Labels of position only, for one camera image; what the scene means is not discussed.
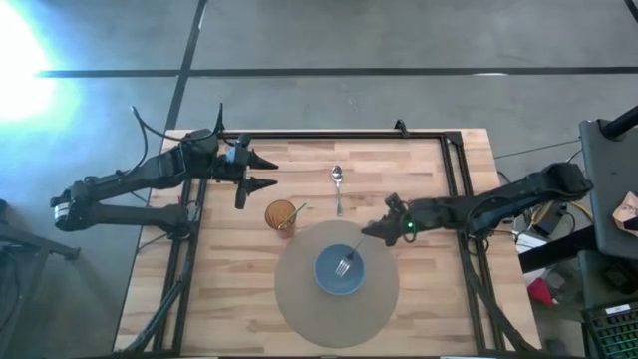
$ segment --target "beige placemat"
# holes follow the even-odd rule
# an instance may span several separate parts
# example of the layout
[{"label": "beige placemat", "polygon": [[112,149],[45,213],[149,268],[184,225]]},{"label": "beige placemat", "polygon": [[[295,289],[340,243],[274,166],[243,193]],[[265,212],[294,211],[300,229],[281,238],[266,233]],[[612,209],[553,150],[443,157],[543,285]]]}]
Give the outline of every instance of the beige placemat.
[{"label": "beige placemat", "polygon": [[324,292],[315,282],[314,263],[336,243],[354,247],[361,227],[331,220],[299,232],[287,245],[275,271],[275,296],[288,324],[306,340],[345,348],[374,337],[388,322],[399,297],[399,273],[383,240],[366,237],[359,253],[366,265],[361,288],[347,296]]}]

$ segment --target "glass cup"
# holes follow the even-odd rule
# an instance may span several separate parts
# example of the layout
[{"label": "glass cup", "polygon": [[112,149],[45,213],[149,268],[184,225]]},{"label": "glass cup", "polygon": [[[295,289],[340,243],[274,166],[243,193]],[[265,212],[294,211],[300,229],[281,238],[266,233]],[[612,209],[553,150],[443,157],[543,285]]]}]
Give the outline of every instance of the glass cup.
[{"label": "glass cup", "polygon": [[279,238],[288,239],[295,235],[297,214],[286,221],[294,211],[295,205],[285,199],[276,200],[268,205],[264,217],[268,226],[275,230]]}]

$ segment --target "gray floor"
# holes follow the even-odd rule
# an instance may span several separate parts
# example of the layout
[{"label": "gray floor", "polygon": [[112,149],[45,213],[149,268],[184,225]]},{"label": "gray floor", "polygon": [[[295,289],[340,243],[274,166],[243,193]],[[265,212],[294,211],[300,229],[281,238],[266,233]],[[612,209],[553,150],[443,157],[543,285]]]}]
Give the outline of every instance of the gray floor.
[{"label": "gray floor", "polygon": [[[177,69],[196,3],[9,1],[54,70]],[[621,0],[211,0],[193,67],[638,66],[637,35]],[[39,80],[30,86],[54,87],[44,111],[0,117],[0,197],[12,220],[83,248],[76,262],[49,261],[13,356],[110,351],[140,229],[63,233],[48,202],[83,176],[132,166],[142,139],[129,106],[163,129],[175,83]],[[25,92],[0,85],[11,99],[3,107]],[[412,128],[488,128],[498,156],[576,139],[580,121],[620,115],[637,92],[636,75],[191,79],[177,127],[211,127],[223,101],[230,129],[389,128],[401,118]],[[150,140],[156,153],[160,141]],[[497,165],[514,180],[576,150]],[[131,196],[115,202],[137,204]]]}]

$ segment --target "spoon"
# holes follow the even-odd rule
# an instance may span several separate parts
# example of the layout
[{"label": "spoon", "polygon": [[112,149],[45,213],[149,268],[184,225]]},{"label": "spoon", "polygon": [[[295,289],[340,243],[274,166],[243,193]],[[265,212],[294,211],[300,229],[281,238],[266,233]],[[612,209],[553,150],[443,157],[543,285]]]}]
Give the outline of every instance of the spoon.
[{"label": "spoon", "polygon": [[341,181],[343,180],[343,172],[341,171],[341,167],[333,167],[332,172],[330,172],[330,176],[332,177],[334,183],[337,185],[337,216],[342,216],[343,208],[341,207]]}]

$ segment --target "wooden tabletop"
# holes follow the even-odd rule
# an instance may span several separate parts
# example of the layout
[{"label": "wooden tabletop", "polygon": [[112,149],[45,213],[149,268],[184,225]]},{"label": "wooden tabletop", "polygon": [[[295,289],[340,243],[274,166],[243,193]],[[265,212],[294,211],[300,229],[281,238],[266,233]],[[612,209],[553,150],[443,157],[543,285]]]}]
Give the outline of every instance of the wooden tabletop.
[{"label": "wooden tabletop", "polygon": [[[497,187],[486,130],[460,131],[475,193]],[[168,134],[181,137],[184,133]],[[279,180],[279,184],[254,193],[245,209],[237,210],[233,205],[235,185],[209,182],[182,355],[476,354],[453,231],[421,233],[414,244],[400,240],[391,249],[400,274],[397,307],[385,328],[363,344],[333,349],[306,341],[288,326],[274,295],[274,270],[287,241],[279,239],[264,221],[271,202],[284,198],[299,205],[310,201],[297,219],[298,230],[337,219],[335,188],[329,177],[335,164],[344,170],[342,219],[361,225],[387,212],[384,198],[393,191],[403,199],[449,195],[439,141],[253,140],[251,145],[279,165],[278,171],[252,171],[252,175]],[[165,141],[162,148],[172,146],[174,142]],[[154,190],[151,206],[177,202],[180,191],[179,187]],[[141,244],[159,234],[157,228],[145,228]],[[169,249],[169,241],[160,240],[138,254],[116,349],[130,344],[158,308]],[[524,338],[540,347],[511,236],[492,237],[487,257],[499,306]],[[484,309],[481,317],[491,343]],[[173,322],[174,315],[168,319],[168,344]]]}]

